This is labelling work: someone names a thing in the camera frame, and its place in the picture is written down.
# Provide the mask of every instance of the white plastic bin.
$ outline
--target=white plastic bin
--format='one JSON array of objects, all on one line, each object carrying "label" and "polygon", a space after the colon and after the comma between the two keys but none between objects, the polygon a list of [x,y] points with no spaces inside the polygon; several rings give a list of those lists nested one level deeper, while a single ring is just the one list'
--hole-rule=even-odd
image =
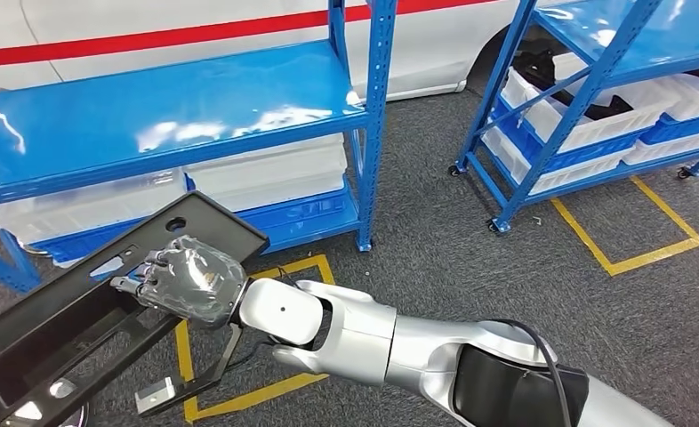
[{"label": "white plastic bin", "polygon": [[681,122],[699,117],[699,77],[676,74],[655,81],[680,98],[679,102],[666,109],[671,118]]},{"label": "white plastic bin", "polygon": [[[557,81],[570,77],[585,67],[585,63],[573,53],[555,56],[553,60]],[[577,94],[584,81],[584,78],[580,79],[569,85],[567,90]],[[515,108],[532,100],[539,93],[514,68],[510,68],[509,79],[502,89],[502,97],[510,106]],[[595,121],[581,117],[558,152],[578,149],[652,126],[668,107],[679,100],[676,94],[667,92],[656,81],[647,80],[606,89],[595,102],[608,105],[613,95],[624,98],[634,110]],[[558,107],[556,103],[544,99],[528,109],[524,117],[535,128],[538,137],[546,142],[557,128],[565,110],[565,106]]]},{"label": "white plastic bin", "polygon": [[[522,155],[522,152],[498,127],[493,127],[482,136],[483,142],[499,160],[509,169],[510,174],[517,184],[530,171],[530,163]],[[570,182],[589,178],[593,175],[611,171],[619,165],[619,161],[633,149],[624,149],[606,156],[571,165],[557,171],[544,173],[530,190],[531,195],[542,193],[549,189],[555,189]]]},{"label": "white plastic bin", "polygon": [[184,168],[196,189],[230,211],[342,189],[346,169],[341,134]]},{"label": "white plastic bin", "polygon": [[634,150],[626,155],[622,161],[627,165],[637,165],[638,163],[674,156],[675,154],[684,153],[693,149],[699,149],[699,133],[697,135],[650,145],[638,140],[635,142]]},{"label": "white plastic bin", "polygon": [[187,192],[181,169],[0,205],[0,228],[31,244],[153,214]]}]

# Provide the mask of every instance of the metal bracket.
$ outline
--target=metal bracket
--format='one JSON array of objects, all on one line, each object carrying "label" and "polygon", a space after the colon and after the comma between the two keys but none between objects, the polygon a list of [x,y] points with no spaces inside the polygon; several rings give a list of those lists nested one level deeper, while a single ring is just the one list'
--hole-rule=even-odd
[{"label": "metal bracket", "polygon": [[[144,326],[138,317],[145,308],[109,282],[132,272],[149,251],[182,235],[198,238],[240,262],[268,246],[265,235],[193,191],[37,288],[0,314],[0,423],[34,402],[42,416],[33,427],[59,425],[181,322],[167,315]],[[100,282],[91,277],[117,257],[122,267]],[[100,372],[75,380],[77,389],[65,398],[48,392],[120,332],[129,335],[129,344]]]}]

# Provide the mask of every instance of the caster wheel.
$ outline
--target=caster wheel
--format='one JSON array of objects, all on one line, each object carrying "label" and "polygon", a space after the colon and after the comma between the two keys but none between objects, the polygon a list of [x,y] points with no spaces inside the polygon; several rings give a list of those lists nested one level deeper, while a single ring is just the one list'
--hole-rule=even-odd
[{"label": "caster wheel", "polygon": [[685,180],[691,176],[693,176],[693,174],[685,167],[680,167],[680,169],[677,171],[677,178],[681,180]]}]

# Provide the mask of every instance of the yellow tape square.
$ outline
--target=yellow tape square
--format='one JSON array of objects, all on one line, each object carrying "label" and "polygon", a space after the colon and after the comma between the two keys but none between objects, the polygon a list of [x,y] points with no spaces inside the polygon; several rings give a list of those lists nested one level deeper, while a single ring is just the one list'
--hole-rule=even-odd
[{"label": "yellow tape square", "polygon": [[667,205],[666,202],[664,202],[657,194],[655,194],[654,191],[650,189],[643,181],[641,181],[640,178],[638,178],[637,176],[631,176],[630,180],[634,182],[635,185],[637,185],[638,188],[642,190],[643,193],[646,196],[648,196],[648,198],[650,198],[651,201],[653,201],[659,207],[659,209],[661,209],[667,216],[669,216],[672,221],[679,225],[682,231],[685,231],[689,238],[681,242],[675,243],[673,245],[662,247],[661,249],[656,249],[655,251],[649,252],[647,254],[638,255],[624,261],[610,262],[608,258],[604,255],[604,253],[601,251],[599,246],[596,245],[596,242],[594,242],[593,239],[591,239],[591,237],[588,236],[588,233],[585,232],[585,229],[583,229],[583,227],[580,225],[580,223],[577,222],[574,216],[571,213],[569,213],[569,211],[566,209],[566,206],[564,206],[564,204],[561,203],[561,201],[559,201],[559,199],[557,198],[553,198],[551,200],[551,203],[554,204],[554,207],[557,208],[562,218],[564,218],[566,223],[568,223],[569,226],[572,227],[572,230],[574,230],[574,232],[588,247],[588,249],[591,250],[593,256],[596,257],[597,260],[599,260],[601,266],[604,268],[604,270],[606,270],[609,273],[610,276],[615,276],[617,274],[624,273],[625,271],[635,270],[638,267],[642,267],[652,262],[663,260],[664,258],[669,258],[670,256],[676,254],[681,254],[687,250],[699,246],[699,234],[695,232],[695,230],[693,230],[692,227],[687,225],[685,220],[683,220],[676,212],[674,212],[674,210],[671,209],[671,207],[669,207],[669,205]]},{"label": "yellow tape square", "polygon": [[[316,255],[306,258],[304,260],[299,260],[297,262],[292,262],[282,266],[282,268],[287,273],[294,273],[300,270],[306,270],[312,267],[317,267],[321,274],[321,279],[324,283],[334,285],[333,273],[328,265],[328,260],[325,255]],[[252,278],[277,278],[280,272],[278,268],[262,271],[257,274],[253,274]],[[195,373],[192,368],[192,351],[189,347],[189,332],[187,321],[180,323],[174,330],[176,335],[176,345],[177,345],[177,360],[180,365],[180,375],[185,381],[189,381],[195,377]],[[311,374],[299,374],[293,377],[287,378],[285,380],[267,385],[266,387],[261,387],[260,389],[250,391],[246,394],[242,394],[233,399],[221,402],[219,404],[213,405],[212,407],[206,407],[199,409],[197,406],[197,398],[191,398],[185,400],[184,402],[184,415],[185,420],[188,423],[192,423],[201,418],[206,418],[208,416],[216,416],[228,414],[231,412],[241,411],[247,409],[248,407],[253,407],[259,403],[263,403],[266,400],[271,400],[277,398],[283,394],[290,391],[295,391],[306,385],[310,385],[317,381],[323,380],[328,375],[311,375]]]}]

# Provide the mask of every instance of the black cable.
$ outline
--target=black cable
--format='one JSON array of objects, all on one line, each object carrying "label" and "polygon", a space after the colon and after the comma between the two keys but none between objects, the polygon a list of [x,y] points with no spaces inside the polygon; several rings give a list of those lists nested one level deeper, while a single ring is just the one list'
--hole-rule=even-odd
[{"label": "black cable", "polygon": [[551,373],[551,379],[554,381],[554,385],[556,386],[557,389],[557,394],[559,396],[559,405],[561,406],[561,414],[562,418],[564,420],[564,425],[565,427],[572,427],[572,422],[569,419],[569,406],[566,402],[566,394],[564,391],[564,384],[561,382],[561,377],[559,376],[559,373],[557,371],[557,366],[554,363],[554,361],[551,359],[551,354],[549,353],[549,349],[546,348],[546,344],[543,343],[543,340],[541,337],[528,325],[518,322],[517,320],[512,320],[509,318],[491,318],[489,319],[493,322],[501,322],[501,323],[506,323],[507,325],[510,326],[516,326],[523,331],[525,331],[526,334],[530,335],[530,338],[533,339],[535,342],[535,345],[538,346],[538,349],[541,351],[541,354],[543,355],[543,358],[546,360],[546,366],[549,367],[549,373]]},{"label": "black cable", "polygon": [[299,288],[299,286],[297,286],[297,282],[295,282],[294,279],[292,278],[292,276],[290,276],[289,273],[287,273],[286,270],[284,270],[284,267],[279,265],[277,267],[277,269],[279,270],[279,279],[281,281],[287,283],[287,285],[289,285],[291,287],[298,287]]},{"label": "black cable", "polygon": [[246,355],[244,355],[242,358],[238,359],[237,361],[232,362],[231,364],[229,364],[229,366],[227,366],[227,369],[226,369],[224,372],[228,372],[228,371],[230,371],[230,370],[236,369],[236,368],[242,366],[243,364],[249,362],[250,359],[252,359],[253,357],[255,357],[255,353],[258,351],[258,349],[259,349],[262,345],[268,345],[268,346],[270,347],[270,346],[273,346],[273,345],[276,344],[275,342],[273,342],[273,338],[269,337],[269,339],[270,339],[271,341],[260,341],[260,342],[257,342],[257,343],[253,346],[253,349],[250,350],[249,353],[247,353]]}]

